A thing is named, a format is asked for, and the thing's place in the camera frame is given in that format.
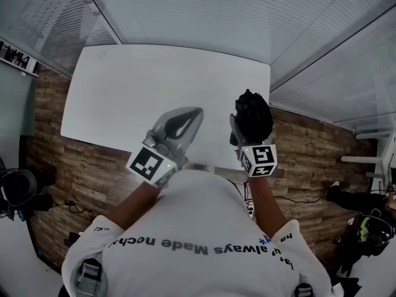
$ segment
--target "white t-shirt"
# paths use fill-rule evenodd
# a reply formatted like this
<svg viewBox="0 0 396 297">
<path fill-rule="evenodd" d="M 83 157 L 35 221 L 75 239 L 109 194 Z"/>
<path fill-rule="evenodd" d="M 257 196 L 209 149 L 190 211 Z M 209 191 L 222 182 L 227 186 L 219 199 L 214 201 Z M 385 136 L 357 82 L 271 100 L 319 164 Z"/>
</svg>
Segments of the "white t-shirt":
<svg viewBox="0 0 396 297">
<path fill-rule="evenodd" d="M 107 295 L 114 297 L 291 297 L 301 282 L 316 297 L 331 293 L 296 220 L 270 239 L 236 188 L 203 171 L 176 173 L 155 206 L 126 231 L 97 217 L 62 266 L 71 296 L 82 261 L 91 257 L 101 261 Z"/>
</svg>

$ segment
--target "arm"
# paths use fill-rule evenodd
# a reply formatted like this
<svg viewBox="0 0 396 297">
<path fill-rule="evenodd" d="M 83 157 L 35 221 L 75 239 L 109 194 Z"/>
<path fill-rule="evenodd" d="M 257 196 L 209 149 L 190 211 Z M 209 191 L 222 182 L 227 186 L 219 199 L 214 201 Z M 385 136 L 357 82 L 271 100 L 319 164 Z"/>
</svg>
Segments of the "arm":
<svg viewBox="0 0 396 297">
<path fill-rule="evenodd" d="M 144 182 L 106 218 L 126 230 L 154 206 L 160 191 L 160 188 Z"/>
<path fill-rule="evenodd" d="M 70 296 L 76 296 L 81 263 L 89 258 L 101 263 L 103 249 L 144 215 L 154 205 L 159 193 L 160 189 L 143 183 L 106 217 L 100 215 L 94 219 L 71 246 L 62 265 L 62 279 Z M 106 283 L 105 273 L 102 272 L 101 291 L 106 291 Z"/>
<path fill-rule="evenodd" d="M 250 190 L 256 211 L 256 222 L 259 228 L 270 238 L 286 223 L 285 216 L 280 211 L 275 198 L 272 195 L 267 178 L 250 177 Z"/>
<path fill-rule="evenodd" d="M 330 296 L 330 278 L 299 232 L 297 220 L 287 222 L 265 177 L 250 177 L 249 184 L 260 229 L 272 239 L 282 256 L 290 260 L 299 272 L 301 283 L 312 286 L 314 296 Z"/>
</svg>

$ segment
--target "black cable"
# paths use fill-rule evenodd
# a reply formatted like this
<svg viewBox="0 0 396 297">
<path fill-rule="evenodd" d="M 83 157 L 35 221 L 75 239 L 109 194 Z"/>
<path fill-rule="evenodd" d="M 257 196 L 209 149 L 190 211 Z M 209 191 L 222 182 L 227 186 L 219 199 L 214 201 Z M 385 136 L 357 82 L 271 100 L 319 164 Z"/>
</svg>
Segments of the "black cable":
<svg viewBox="0 0 396 297">
<path fill-rule="evenodd" d="M 78 203 L 74 202 L 73 200 L 65 200 L 63 204 L 57 204 L 57 203 L 55 203 L 51 208 L 48 209 L 48 211 L 50 211 L 50 210 L 51 210 L 52 208 L 54 208 L 54 207 L 58 207 L 58 206 L 61 206 L 61 205 L 66 205 L 66 206 L 68 206 L 68 207 L 69 207 L 69 211 L 70 211 L 71 213 L 83 213 L 83 212 L 86 211 L 86 209 L 85 209 L 85 207 L 84 207 L 83 205 L 78 204 Z M 16 212 L 14 211 L 13 214 L 7 214 L 7 215 L 0 216 L 0 219 L 6 218 L 6 217 L 13 217 L 15 214 L 17 214 L 17 212 L 18 212 L 18 210 L 16 210 Z M 96 211 L 94 211 L 94 210 L 92 210 L 92 209 L 88 210 L 87 212 L 88 212 L 88 216 L 89 216 L 90 218 L 95 218 L 95 214 L 94 214 L 94 213 L 97 213 L 97 215 L 99 215 L 98 212 L 96 212 Z"/>
<path fill-rule="evenodd" d="M 241 195 L 241 197 L 243 198 L 243 196 L 242 196 L 242 193 L 241 193 L 241 191 L 239 190 L 239 188 L 237 187 L 237 185 L 233 182 L 233 181 L 230 181 L 229 179 L 227 179 L 232 185 L 234 185 L 234 187 L 236 188 L 236 190 L 239 192 L 239 194 Z"/>
<path fill-rule="evenodd" d="M 244 187 L 245 187 L 245 201 L 252 200 L 252 199 L 246 199 L 246 189 L 248 188 L 247 186 L 249 184 L 249 181 L 247 180 L 243 184 L 244 184 Z M 282 197 L 282 196 L 274 196 L 274 198 L 280 198 L 280 199 L 289 200 L 289 201 L 294 202 L 295 204 L 315 204 L 316 202 L 320 201 L 324 197 L 325 193 L 326 193 L 326 191 L 323 190 L 323 195 L 321 195 L 321 197 L 316 199 L 315 201 L 295 201 L 293 199 Z"/>
</svg>

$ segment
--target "white table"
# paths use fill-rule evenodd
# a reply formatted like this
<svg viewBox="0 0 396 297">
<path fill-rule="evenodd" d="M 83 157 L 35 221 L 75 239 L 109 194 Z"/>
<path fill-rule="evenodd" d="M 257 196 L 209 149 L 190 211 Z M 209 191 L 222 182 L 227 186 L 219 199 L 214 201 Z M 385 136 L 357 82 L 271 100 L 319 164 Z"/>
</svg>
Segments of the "white table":
<svg viewBox="0 0 396 297">
<path fill-rule="evenodd" d="M 83 49 L 67 94 L 61 134 L 132 151 L 166 111 L 204 109 L 187 151 L 193 163 L 241 170 L 230 140 L 230 114 L 248 88 L 268 102 L 270 67 L 236 56 L 158 45 Z"/>
</svg>

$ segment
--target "wood laminate floor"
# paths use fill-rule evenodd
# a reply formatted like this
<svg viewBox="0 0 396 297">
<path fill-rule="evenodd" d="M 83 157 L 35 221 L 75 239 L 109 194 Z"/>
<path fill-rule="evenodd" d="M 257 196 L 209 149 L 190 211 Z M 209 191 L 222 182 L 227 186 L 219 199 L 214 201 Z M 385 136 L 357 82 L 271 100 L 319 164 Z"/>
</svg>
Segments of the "wood laminate floor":
<svg viewBox="0 0 396 297">
<path fill-rule="evenodd" d="M 22 166 L 35 165 L 56 174 L 56 184 L 46 188 L 54 201 L 74 200 L 95 214 L 117 206 L 140 181 L 125 169 L 129 153 L 61 137 L 61 123 L 70 81 L 52 71 L 40 71 L 35 102 L 35 136 L 23 137 Z M 316 200 L 335 180 L 341 187 L 364 192 L 370 165 L 342 163 L 342 155 L 375 156 L 375 144 L 356 140 L 344 129 L 323 124 L 297 114 L 272 109 L 273 133 L 278 168 L 268 178 L 273 193 L 296 201 Z M 236 183 L 243 191 L 243 172 L 216 168 L 215 173 Z M 294 203 L 278 199 L 282 211 Z M 307 205 L 286 214 L 298 219 L 301 232 L 324 263 L 334 255 L 334 238 L 347 230 L 347 221 L 356 212 L 330 202 Z M 69 232 L 84 231 L 91 218 L 87 212 L 70 213 L 65 207 L 36 212 L 31 218 L 38 248 L 55 267 L 61 267 Z"/>
</svg>

